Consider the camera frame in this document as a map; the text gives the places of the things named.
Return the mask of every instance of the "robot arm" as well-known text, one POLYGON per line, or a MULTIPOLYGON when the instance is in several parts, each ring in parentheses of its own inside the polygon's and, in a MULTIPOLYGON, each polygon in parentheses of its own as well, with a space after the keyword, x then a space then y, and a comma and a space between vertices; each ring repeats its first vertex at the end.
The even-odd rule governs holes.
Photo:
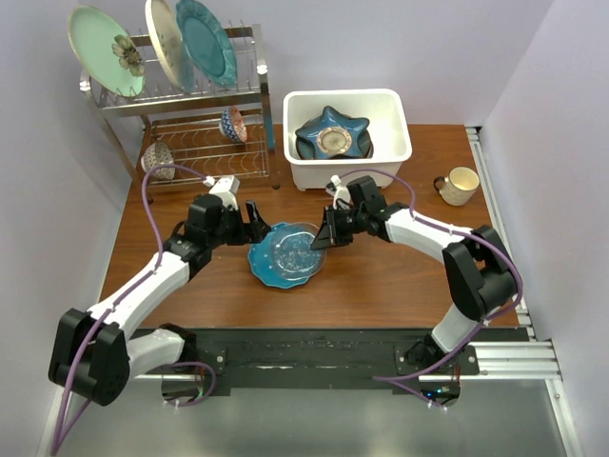
POLYGON ((62 316, 49 366, 53 383, 66 384, 76 350, 109 308, 112 312, 78 364, 74 392, 108 405, 130 378, 162 365, 198 358, 194 335, 177 326, 164 325, 147 336, 130 338, 170 293, 209 263, 215 248, 260 243, 270 232, 252 201, 246 202, 249 223, 244 223, 235 197, 238 185, 236 178, 223 177, 208 194, 195 197, 187 219, 164 242, 162 253, 154 254, 139 273, 106 300, 86 312, 73 308, 62 316))
POLYGON ((474 233, 507 255, 494 229, 457 228, 422 216, 402 203, 388 205, 369 176, 349 183, 347 192, 335 177, 328 190, 335 196, 335 203, 324 209, 313 249, 346 246, 353 241, 353 234, 366 231, 444 263, 453 304, 432 332, 408 352, 410 363, 436 363, 516 293, 516 281, 508 266, 491 249, 453 233, 474 233))

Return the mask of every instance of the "white wall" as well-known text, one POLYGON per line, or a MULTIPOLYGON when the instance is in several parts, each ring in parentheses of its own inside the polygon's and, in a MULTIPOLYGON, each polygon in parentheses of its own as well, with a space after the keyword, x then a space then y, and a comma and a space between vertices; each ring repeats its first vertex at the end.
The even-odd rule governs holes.
POLYGON ((57 322, 98 299, 128 191, 78 91, 67 34, 75 5, 8 2, 0 17, 2 456, 35 454, 57 322))
POLYGON ((527 303, 590 457, 607 455, 609 3, 556 0, 482 129, 527 303))
MULTIPOLYGON (((145 0, 84 0, 130 33, 145 0)), ((260 23, 275 122, 305 89, 390 88, 410 123, 481 124, 551 0, 206 0, 223 24, 260 23)))

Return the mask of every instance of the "white patterned cup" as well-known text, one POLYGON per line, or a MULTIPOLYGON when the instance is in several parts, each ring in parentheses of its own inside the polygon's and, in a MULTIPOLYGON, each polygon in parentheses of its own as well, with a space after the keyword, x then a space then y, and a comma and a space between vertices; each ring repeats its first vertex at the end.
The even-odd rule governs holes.
POLYGON ((468 167, 456 167, 450 170, 448 176, 438 176, 434 179, 436 191, 444 202, 454 207, 465 205, 479 185, 478 174, 468 167))

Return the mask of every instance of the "rack wire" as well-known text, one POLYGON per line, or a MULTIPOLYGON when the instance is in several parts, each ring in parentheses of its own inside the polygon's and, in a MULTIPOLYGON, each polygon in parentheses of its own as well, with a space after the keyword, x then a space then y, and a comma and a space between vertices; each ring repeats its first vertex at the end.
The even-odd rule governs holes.
MULTIPOLYGON (((96 84, 83 71, 80 90, 84 93, 91 109, 116 147, 121 158, 134 178, 141 183, 143 171, 134 167, 125 153, 118 137, 108 120, 139 116, 144 124, 144 141, 140 154, 154 141, 163 141, 174 155, 176 164, 195 168, 198 171, 218 176, 234 174, 240 179, 268 178, 274 189, 279 188, 275 168, 275 138, 270 113, 268 92, 268 66, 266 64, 260 25, 239 26, 225 29, 231 39, 237 58, 237 82, 232 87, 220 87, 212 83, 197 69, 195 88, 187 93, 173 87, 162 71, 150 37, 138 30, 131 40, 138 48, 146 65, 146 79, 143 90, 136 93, 130 88, 128 94, 118 89, 115 92, 96 84), (213 109, 247 105, 242 110, 246 120, 247 142, 234 144, 222 136, 218 129, 221 111, 213 109), (198 110, 190 116, 183 112, 198 110), (167 116, 177 113, 181 117, 167 116), (161 119, 151 120, 149 116, 159 115, 161 119)), ((171 181, 150 182, 151 191, 175 189, 180 185, 196 182, 181 171, 171 181)))

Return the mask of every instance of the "white container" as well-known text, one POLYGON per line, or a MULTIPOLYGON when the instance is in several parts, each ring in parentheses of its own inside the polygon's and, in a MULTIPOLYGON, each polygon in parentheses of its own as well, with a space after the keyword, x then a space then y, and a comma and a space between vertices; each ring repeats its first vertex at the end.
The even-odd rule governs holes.
MULTIPOLYGON (((307 90, 290 92, 284 99, 284 153, 292 168, 294 184, 300 190, 323 189, 334 174, 356 169, 379 169, 397 174, 402 162, 412 154, 412 145, 403 115, 400 95, 389 89, 307 90), (369 159, 303 160, 296 150, 296 130, 320 116, 330 106, 351 117, 367 117, 374 146, 369 159)), ((366 172, 349 175, 348 180, 366 172)), ((392 179, 369 173, 377 186, 386 188, 392 179)))

